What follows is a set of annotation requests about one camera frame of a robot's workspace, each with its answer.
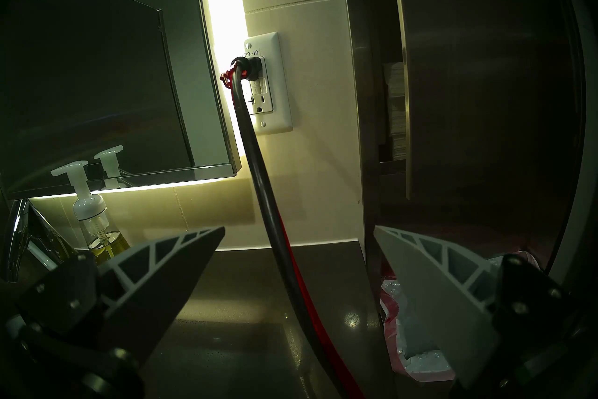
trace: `dispenser pump head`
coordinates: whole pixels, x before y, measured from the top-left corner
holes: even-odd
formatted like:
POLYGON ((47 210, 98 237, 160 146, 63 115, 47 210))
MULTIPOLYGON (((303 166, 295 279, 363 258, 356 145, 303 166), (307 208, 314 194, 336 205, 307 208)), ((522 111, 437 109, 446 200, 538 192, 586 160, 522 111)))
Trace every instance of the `dispenser pump head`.
POLYGON ((102 163, 102 167, 106 172, 106 178, 104 183, 106 183, 106 188, 110 190, 121 188, 125 185, 118 183, 115 177, 120 177, 120 170, 118 170, 118 159, 116 157, 117 153, 123 150, 122 145, 118 145, 116 147, 112 147, 109 149, 105 149, 104 151, 98 152, 93 158, 100 159, 102 163))
POLYGON ((75 161, 51 170, 50 173, 54 177, 66 173, 69 176, 69 182, 75 189, 75 193, 77 193, 77 197, 79 199, 89 199, 92 197, 92 192, 89 191, 87 186, 87 175, 85 174, 85 166, 88 164, 87 161, 75 161))
MULTIPOLYGON (((55 177, 63 173, 69 176, 69 182, 71 182, 75 193, 77 193, 77 201, 73 204, 73 212, 75 212, 77 220, 91 219, 96 215, 103 214, 106 210, 104 199, 98 194, 92 194, 87 186, 85 166, 88 164, 87 161, 75 161, 50 171, 55 177)), ((105 221, 106 226, 108 226, 108 220, 105 219, 105 221)))

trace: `dark countertop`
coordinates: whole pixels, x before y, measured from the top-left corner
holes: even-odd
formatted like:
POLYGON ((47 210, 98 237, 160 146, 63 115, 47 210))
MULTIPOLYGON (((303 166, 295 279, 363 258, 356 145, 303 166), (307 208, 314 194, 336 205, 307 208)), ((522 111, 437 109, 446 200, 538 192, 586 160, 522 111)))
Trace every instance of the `dark countertop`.
MULTIPOLYGON (((368 398, 396 397, 357 242, 293 248, 332 342, 368 398)), ((147 398, 335 398, 270 249, 216 252, 142 369, 147 398)))

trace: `yellow liquid soap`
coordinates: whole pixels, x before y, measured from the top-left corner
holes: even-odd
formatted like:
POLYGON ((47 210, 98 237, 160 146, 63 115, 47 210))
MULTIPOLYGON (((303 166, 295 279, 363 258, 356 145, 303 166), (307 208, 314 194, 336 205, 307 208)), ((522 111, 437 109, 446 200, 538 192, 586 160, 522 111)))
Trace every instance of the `yellow liquid soap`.
POLYGON ((96 256, 96 264, 100 265, 130 247, 119 231, 109 231, 98 233, 89 250, 96 256))

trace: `red cable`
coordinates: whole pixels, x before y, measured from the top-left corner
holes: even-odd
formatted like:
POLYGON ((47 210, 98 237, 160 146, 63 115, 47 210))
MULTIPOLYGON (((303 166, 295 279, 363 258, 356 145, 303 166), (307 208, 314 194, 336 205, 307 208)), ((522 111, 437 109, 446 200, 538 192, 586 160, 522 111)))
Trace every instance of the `red cable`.
MULTIPOLYGON (((220 80, 224 83, 224 86, 231 89, 231 91, 233 89, 233 73, 235 72, 236 68, 237 64, 235 62, 226 72, 222 73, 222 75, 220 76, 220 80)), ((247 71, 243 71, 242 78, 245 78, 246 76, 247 71)), ((326 328, 324 328, 324 325, 322 324, 322 321, 320 320, 320 317, 317 314, 316 307, 313 305, 312 298, 309 295, 309 291, 307 290, 305 281, 303 281, 303 277, 301 276, 301 271, 299 270, 297 262, 295 261, 295 256, 293 255, 291 243, 289 242, 289 238, 286 234, 286 228, 284 222, 282 221, 281 213, 278 210, 276 212, 278 213, 278 219, 280 221, 282 231, 285 235, 286 248, 289 253, 289 256, 291 257, 295 277, 297 278, 297 283, 299 285, 303 301, 305 302, 305 305, 307 307, 307 312, 312 321, 312 325, 316 331, 317 338, 319 339, 322 348, 326 356, 328 357, 328 360, 332 365, 332 368, 334 369, 339 381, 341 382, 345 391, 349 395, 349 399, 365 399, 365 396, 363 396, 363 393, 361 392, 359 385, 357 384, 355 378, 353 378, 353 375, 345 365, 345 362, 343 362, 341 356, 338 354, 330 337, 328 336, 328 333, 326 332, 326 328)))

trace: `mirror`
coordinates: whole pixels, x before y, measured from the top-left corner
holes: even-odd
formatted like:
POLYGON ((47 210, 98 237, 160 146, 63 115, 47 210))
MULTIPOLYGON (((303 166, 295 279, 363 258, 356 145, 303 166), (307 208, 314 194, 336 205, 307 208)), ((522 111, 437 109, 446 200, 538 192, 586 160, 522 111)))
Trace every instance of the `mirror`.
POLYGON ((124 187, 236 174, 201 0, 12 0, 0 34, 9 199, 71 193, 50 171, 76 160, 100 190, 117 145, 124 187))

